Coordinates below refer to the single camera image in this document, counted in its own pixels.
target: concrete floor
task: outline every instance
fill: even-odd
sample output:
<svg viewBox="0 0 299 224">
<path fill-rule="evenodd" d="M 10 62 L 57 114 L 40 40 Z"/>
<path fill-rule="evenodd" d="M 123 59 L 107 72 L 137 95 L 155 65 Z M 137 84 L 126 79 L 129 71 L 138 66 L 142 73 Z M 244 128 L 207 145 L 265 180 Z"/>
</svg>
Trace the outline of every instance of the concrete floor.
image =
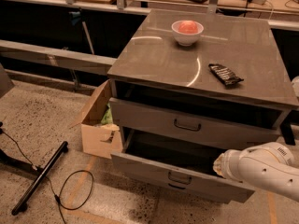
<svg viewBox="0 0 299 224">
<path fill-rule="evenodd" d="M 77 211 L 64 210 L 66 223 L 299 223 L 299 203 L 261 189 L 256 189 L 245 203 L 223 204 L 124 176 L 113 168 L 111 160 L 83 153 L 80 128 L 69 128 L 89 99 L 88 95 L 73 92 L 72 85 L 64 82 L 27 81 L 14 77 L 15 87 L 0 99 L 0 120 L 4 122 L 5 131 L 19 142 L 28 158 L 40 166 L 48 162 L 64 140 L 69 143 L 69 151 L 48 174 L 57 194 L 67 177 L 76 170 L 89 170 L 94 175 L 90 200 Z M 15 144 L 3 134 L 0 135 L 0 148 L 9 156 L 25 161 Z M 289 148 L 299 167 L 299 146 Z M 47 180 L 28 201 L 26 212 L 11 215 L 31 183 L 32 179 L 12 174 L 0 164 L 0 223 L 63 223 Z M 91 179 L 87 175 L 73 176 L 62 195 L 64 204 L 79 205 L 90 186 Z"/>
</svg>

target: apple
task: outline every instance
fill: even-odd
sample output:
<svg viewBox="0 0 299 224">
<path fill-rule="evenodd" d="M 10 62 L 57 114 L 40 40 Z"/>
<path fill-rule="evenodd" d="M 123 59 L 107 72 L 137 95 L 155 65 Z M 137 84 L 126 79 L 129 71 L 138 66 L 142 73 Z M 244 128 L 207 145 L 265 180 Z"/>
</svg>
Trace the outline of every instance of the apple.
<svg viewBox="0 0 299 224">
<path fill-rule="evenodd" d="M 198 28 L 195 21 L 183 21 L 179 25 L 178 31 L 183 34 L 196 34 L 198 33 Z"/>
</svg>

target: bowl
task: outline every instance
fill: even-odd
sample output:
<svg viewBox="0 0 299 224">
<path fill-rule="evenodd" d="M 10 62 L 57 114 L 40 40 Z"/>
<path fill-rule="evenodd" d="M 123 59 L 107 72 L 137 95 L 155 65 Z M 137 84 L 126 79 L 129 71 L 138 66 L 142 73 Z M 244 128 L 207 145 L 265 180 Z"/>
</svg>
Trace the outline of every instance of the bowl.
<svg viewBox="0 0 299 224">
<path fill-rule="evenodd" d="M 172 24 L 172 34 L 181 46 L 188 47 L 199 39 L 201 33 L 203 33 L 204 31 L 204 26 L 201 23 L 195 21 L 198 30 L 197 33 L 185 34 L 178 31 L 178 28 L 182 22 L 184 21 L 176 21 Z"/>
</svg>

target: open drawer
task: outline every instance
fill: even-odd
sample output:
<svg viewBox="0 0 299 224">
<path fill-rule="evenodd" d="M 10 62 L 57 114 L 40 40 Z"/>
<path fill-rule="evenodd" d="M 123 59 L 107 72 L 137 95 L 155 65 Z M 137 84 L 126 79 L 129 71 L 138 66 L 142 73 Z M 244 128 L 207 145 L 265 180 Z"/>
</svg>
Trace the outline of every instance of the open drawer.
<svg viewBox="0 0 299 224">
<path fill-rule="evenodd" d="M 114 122 L 119 126 L 211 147 L 244 149 L 252 144 L 276 141 L 279 136 L 279 130 L 197 116 L 116 98 L 111 98 L 109 102 Z"/>
<path fill-rule="evenodd" d="M 115 167 L 132 178 L 222 203 L 243 203 L 254 192 L 252 186 L 226 180 L 213 171 L 213 162 L 223 149 L 136 130 L 127 132 L 123 152 L 111 156 Z"/>
</svg>

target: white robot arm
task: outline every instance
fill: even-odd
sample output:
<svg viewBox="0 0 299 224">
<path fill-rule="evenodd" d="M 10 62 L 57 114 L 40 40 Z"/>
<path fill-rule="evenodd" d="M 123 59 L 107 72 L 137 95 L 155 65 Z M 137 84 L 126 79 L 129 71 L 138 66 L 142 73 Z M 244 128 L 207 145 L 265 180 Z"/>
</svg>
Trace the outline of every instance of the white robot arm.
<svg viewBox="0 0 299 224">
<path fill-rule="evenodd" d="M 214 161 L 214 171 L 224 178 L 247 182 L 299 202 L 299 169 L 280 143 L 271 142 L 243 151 L 227 150 Z"/>
</svg>

